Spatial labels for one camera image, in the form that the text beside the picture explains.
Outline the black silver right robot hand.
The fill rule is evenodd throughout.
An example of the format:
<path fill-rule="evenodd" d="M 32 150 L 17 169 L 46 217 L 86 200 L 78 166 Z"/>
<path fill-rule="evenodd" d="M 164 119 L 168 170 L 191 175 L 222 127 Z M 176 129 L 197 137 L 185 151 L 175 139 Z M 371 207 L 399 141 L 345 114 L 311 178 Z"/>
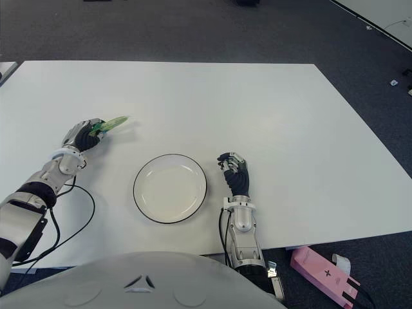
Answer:
<path fill-rule="evenodd" d="M 247 161 L 235 152 L 223 153 L 217 161 L 232 195 L 249 197 Z"/>

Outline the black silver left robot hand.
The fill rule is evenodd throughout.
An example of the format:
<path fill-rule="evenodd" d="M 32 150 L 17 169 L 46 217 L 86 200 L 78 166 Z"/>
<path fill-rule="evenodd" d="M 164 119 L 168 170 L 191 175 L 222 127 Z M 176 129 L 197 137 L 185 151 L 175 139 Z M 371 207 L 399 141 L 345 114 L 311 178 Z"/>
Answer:
<path fill-rule="evenodd" d="M 100 118 L 83 120 L 74 125 L 63 138 L 62 147 L 75 148 L 82 153 L 98 145 L 104 137 L 100 126 L 105 123 Z"/>

